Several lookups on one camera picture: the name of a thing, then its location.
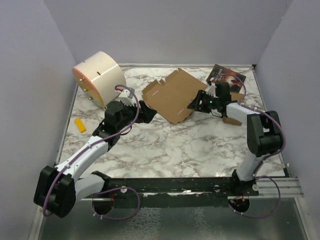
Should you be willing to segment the brown cardboard box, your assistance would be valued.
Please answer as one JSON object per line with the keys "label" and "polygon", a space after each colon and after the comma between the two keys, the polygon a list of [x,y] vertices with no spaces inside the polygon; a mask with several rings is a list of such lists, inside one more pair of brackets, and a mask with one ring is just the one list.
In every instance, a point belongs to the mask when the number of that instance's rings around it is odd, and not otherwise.
{"label": "brown cardboard box", "polygon": [[191,110],[187,106],[207,85],[178,68],[165,79],[154,80],[142,90],[144,102],[172,124],[183,122]]}

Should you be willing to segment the yellow rectangular block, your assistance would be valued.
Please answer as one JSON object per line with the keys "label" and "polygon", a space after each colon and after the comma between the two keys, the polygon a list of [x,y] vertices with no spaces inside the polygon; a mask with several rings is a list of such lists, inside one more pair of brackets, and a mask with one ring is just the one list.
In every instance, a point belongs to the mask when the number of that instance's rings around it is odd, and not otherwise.
{"label": "yellow rectangular block", "polygon": [[74,123],[77,126],[80,133],[84,133],[86,131],[86,127],[80,118],[76,118],[74,120]]}

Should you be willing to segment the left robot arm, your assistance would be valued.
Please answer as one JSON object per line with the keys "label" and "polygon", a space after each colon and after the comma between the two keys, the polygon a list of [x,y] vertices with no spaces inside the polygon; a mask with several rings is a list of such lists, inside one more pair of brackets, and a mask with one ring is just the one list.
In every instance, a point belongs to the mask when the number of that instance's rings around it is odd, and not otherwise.
{"label": "left robot arm", "polygon": [[63,163],[55,167],[47,165],[41,170],[33,202],[42,207],[44,214],[52,213],[64,218],[75,203],[83,198],[92,194],[106,197],[111,190],[106,175],[95,172],[82,178],[82,174],[116,145],[122,132],[130,129],[134,123],[150,123],[156,114],[157,111],[142,100],[133,105],[110,102],[104,119],[80,150]]}

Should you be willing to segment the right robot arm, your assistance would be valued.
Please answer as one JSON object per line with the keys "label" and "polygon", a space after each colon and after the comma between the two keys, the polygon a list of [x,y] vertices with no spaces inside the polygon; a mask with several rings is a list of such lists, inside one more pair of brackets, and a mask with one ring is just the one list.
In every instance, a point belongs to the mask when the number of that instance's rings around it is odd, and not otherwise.
{"label": "right robot arm", "polygon": [[215,96],[199,90],[187,108],[208,114],[216,110],[222,117],[246,125],[248,154],[233,171],[229,184],[230,191],[240,196],[255,183],[264,161],[283,150],[286,140],[276,111],[265,112],[232,100],[230,86],[226,82],[218,82],[214,88]]}

